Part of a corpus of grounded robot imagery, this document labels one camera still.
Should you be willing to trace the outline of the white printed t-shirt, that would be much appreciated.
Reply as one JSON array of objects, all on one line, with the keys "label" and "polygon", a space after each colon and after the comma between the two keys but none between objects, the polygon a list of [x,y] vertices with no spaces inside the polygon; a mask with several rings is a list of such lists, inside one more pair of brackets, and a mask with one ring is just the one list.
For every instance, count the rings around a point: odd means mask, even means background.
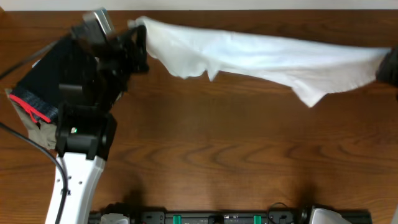
[{"label": "white printed t-shirt", "polygon": [[325,95],[365,86],[388,48],[351,47],[321,42],[176,26],[149,17],[130,20],[144,25],[146,50],[169,73],[187,79],[207,73],[237,73],[289,86],[308,107]]}]

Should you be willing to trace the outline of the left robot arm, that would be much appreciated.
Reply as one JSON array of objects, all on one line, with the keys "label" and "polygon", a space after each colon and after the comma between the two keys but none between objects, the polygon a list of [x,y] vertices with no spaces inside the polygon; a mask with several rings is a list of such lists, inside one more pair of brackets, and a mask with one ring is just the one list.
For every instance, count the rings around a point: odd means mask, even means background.
[{"label": "left robot arm", "polygon": [[127,92],[131,75],[149,70],[146,35],[144,25],[119,35],[87,26],[72,29],[72,51],[60,61],[63,100],[46,223],[87,223],[116,133],[111,108]]}]

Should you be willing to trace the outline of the khaki folded garment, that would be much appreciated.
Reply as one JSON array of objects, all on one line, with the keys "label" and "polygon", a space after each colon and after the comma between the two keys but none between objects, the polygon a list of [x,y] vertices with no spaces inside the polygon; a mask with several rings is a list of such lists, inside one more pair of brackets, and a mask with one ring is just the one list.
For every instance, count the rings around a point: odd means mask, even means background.
[{"label": "khaki folded garment", "polygon": [[8,100],[11,102],[22,121],[22,124],[25,126],[29,139],[48,150],[55,149],[55,131],[57,126],[54,124],[48,124],[44,121],[34,123],[28,113],[21,106],[11,100],[11,97],[9,96],[11,89],[5,89],[5,92]]}]

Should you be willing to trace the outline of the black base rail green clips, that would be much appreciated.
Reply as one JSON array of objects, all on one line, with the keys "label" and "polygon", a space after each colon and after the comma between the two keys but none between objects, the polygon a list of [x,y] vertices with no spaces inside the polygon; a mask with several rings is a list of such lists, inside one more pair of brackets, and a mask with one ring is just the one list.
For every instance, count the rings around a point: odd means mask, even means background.
[{"label": "black base rail green clips", "polygon": [[[369,212],[367,210],[335,210],[323,205],[318,206],[336,212]],[[295,220],[301,209],[303,207],[290,208],[280,202],[271,205],[268,210],[218,211],[168,211],[160,207],[134,208],[125,203],[115,203],[98,212],[91,212],[87,222],[96,224],[298,224]]]}]

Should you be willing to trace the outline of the black folded garment red trim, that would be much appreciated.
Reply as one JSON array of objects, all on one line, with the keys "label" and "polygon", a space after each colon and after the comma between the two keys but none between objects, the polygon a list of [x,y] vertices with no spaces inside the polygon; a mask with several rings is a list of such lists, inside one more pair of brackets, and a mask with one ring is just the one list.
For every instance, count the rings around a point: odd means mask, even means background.
[{"label": "black folded garment red trim", "polygon": [[96,59],[69,37],[60,40],[12,89],[11,100],[21,106],[34,123],[52,123],[64,100],[59,89],[66,75],[77,81],[83,74],[96,71]]}]

